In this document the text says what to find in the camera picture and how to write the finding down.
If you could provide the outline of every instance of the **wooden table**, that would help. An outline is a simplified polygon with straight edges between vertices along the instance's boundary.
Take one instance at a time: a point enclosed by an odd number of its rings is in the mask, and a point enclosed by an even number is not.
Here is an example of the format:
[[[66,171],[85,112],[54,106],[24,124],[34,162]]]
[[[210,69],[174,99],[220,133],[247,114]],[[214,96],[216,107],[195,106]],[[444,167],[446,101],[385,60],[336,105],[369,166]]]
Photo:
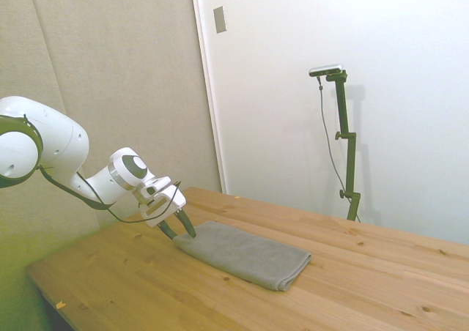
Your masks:
[[[76,330],[469,330],[467,245],[184,194],[194,225],[216,220],[297,246],[310,264],[288,291],[268,291],[186,255],[156,227],[116,223],[27,271]],[[174,217],[169,225],[183,232]]]

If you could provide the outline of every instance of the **beige acoustic panel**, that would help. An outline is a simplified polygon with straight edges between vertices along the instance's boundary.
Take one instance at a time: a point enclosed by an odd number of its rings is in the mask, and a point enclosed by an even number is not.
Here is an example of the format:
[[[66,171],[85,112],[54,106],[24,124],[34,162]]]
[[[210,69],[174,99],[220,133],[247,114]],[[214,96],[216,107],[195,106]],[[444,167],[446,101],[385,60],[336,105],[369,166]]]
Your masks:
[[[65,108],[89,134],[86,175],[130,146],[157,176],[221,190],[192,0],[35,1]]]
[[[64,111],[32,0],[0,0],[0,97]],[[94,210],[37,173],[0,189],[0,330],[49,330],[24,267],[98,230]]]

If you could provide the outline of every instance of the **black cable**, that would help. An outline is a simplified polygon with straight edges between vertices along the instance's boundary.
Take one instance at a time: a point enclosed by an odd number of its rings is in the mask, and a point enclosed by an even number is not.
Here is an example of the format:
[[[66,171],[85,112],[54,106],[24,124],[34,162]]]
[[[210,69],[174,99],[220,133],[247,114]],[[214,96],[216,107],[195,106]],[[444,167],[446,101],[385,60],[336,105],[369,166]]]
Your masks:
[[[324,118],[324,107],[323,107],[323,99],[324,99],[324,98],[322,97],[322,90],[323,90],[323,87],[322,87],[322,84],[321,84],[321,77],[317,76],[317,81],[320,83],[321,117],[322,117],[322,124],[324,125],[325,139],[328,141],[329,158],[330,158],[330,161],[332,162],[332,166],[334,167],[334,171],[336,172],[337,178],[338,178],[339,181],[340,181],[340,185],[342,186],[342,190],[345,192],[344,183],[343,183],[343,181],[342,181],[342,178],[341,178],[340,175],[339,175],[339,172],[337,171],[336,163],[334,162],[334,159],[333,159],[333,156],[332,156],[332,151],[330,150],[329,132],[328,132],[328,127],[327,127],[326,124],[325,124],[325,118]],[[349,203],[352,203],[352,201],[350,200],[350,198],[348,198],[348,197],[345,197],[345,198],[347,198],[347,200],[349,201]],[[361,220],[360,220],[360,218],[358,217],[358,214],[357,214],[357,219],[358,219],[358,222],[361,223]]]
[[[77,175],[83,180],[83,182],[85,182],[88,187],[93,191],[93,193],[95,194],[95,196],[99,199],[99,201],[104,204],[103,200],[101,199],[101,197],[99,197],[99,195],[97,194],[96,190],[93,188],[93,186],[90,185],[90,183],[80,174],[77,172]],[[120,217],[118,217],[116,214],[114,214],[112,212],[112,210],[110,210],[109,208],[107,208],[106,210],[108,212],[111,213],[112,216],[114,216],[114,218],[118,221],[120,221],[121,223],[143,223],[145,221],[150,221],[150,220],[154,220],[158,217],[160,217],[161,215],[163,215],[168,209],[169,207],[171,206],[171,203],[173,202],[174,200],[174,197],[176,196],[176,193],[177,193],[177,190],[179,189],[179,186],[181,185],[181,181],[177,181],[174,183],[174,185],[176,186],[176,190],[174,191],[174,194],[173,196],[171,197],[171,200],[169,201],[169,204],[168,206],[166,207],[166,209],[163,210],[163,212],[161,214],[159,214],[158,216],[155,216],[155,217],[149,217],[147,219],[141,219],[141,220],[134,220],[134,221],[126,221],[126,220],[123,220],[121,219]]]

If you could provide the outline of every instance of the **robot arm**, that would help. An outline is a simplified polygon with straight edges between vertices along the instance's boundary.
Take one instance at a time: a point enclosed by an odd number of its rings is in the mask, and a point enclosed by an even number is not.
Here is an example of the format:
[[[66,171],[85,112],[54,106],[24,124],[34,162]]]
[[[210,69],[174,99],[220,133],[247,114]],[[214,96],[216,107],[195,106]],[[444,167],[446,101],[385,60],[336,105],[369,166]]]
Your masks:
[[[85,179],[78,169],[88,151],[86,131],[64,114],[24,97],[0,99],[0,187],[22,183],[39,168],[49,182],[99,210],[131,190],[149,226],[158,225],[173,238],[164,219],[174,213],[196,236],[182,210],[184,195],[169,177],[157,178],[131,148],[122,148],[103,170]]]

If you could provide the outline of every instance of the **gray towel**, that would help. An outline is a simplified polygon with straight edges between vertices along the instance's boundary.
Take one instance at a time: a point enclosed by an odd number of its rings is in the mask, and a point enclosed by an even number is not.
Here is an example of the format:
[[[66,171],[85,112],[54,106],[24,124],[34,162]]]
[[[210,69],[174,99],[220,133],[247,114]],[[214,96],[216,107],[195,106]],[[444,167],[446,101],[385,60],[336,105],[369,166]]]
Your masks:
[[[274,291],[286,291],[311,260],[305,250],[214,221],[196,232],[196,238],[182,234],[173,242],[204,263]]]

